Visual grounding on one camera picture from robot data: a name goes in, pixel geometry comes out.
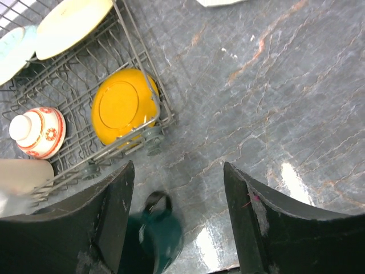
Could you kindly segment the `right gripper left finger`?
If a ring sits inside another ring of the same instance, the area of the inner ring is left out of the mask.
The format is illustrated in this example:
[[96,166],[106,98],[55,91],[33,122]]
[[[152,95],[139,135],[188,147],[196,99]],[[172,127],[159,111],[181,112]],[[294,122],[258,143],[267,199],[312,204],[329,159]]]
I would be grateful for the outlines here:
[[1,273],[116,273],[131,207],[135,167],[36,214],[1,219]]

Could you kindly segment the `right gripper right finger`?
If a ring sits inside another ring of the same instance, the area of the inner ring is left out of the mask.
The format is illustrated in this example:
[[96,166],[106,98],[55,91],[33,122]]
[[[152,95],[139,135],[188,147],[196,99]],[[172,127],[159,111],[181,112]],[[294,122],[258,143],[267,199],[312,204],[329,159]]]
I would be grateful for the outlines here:
[[363,273],[364,215],[317,208],[231,163],[224,186],[242,273]]

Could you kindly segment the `beige paper cup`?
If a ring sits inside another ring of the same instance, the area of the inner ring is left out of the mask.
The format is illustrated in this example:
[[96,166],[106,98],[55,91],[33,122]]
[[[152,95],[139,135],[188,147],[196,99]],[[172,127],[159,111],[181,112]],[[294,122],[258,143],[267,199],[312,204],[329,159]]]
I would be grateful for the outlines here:
[[23,195],[54,177],[46,160],[1,159],[1,191]]

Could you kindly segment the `red patterned small bowl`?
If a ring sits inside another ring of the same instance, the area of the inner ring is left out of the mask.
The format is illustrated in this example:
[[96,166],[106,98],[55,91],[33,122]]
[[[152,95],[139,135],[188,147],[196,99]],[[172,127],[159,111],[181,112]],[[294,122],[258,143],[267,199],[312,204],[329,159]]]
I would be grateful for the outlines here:
[[66,137],[66,121],[53,107],[33,108],[12,119],[9,134],[26,155],[45,160],[60,150]]

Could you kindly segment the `yellow patterned plate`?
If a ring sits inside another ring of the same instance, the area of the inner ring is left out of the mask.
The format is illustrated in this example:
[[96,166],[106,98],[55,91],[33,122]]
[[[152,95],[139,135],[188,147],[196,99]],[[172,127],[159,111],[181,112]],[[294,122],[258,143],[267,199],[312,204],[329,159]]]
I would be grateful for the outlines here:
[[96,136],[104,145],[129,134],[157,114],[152,93],[158,94],[153,79],[141,70],[125,68],[107,78],[95,94],[91,119]]

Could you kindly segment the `mint green plate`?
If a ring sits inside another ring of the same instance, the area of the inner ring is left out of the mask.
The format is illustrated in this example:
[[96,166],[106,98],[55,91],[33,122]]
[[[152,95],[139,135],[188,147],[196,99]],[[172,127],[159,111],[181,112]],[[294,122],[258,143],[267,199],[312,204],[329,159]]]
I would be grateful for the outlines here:
[[16,27],[1,38],[1,85],[23,69],[35,54],[37,25]]

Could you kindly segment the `beige bird plate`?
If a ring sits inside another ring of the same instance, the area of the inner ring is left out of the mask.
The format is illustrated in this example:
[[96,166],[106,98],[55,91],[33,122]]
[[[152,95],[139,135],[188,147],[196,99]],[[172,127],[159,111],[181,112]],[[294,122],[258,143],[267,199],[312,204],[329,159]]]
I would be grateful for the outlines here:
[[52,58],[85,38],[106,17],[112,1],[62,1],[36,30],[36,57]]

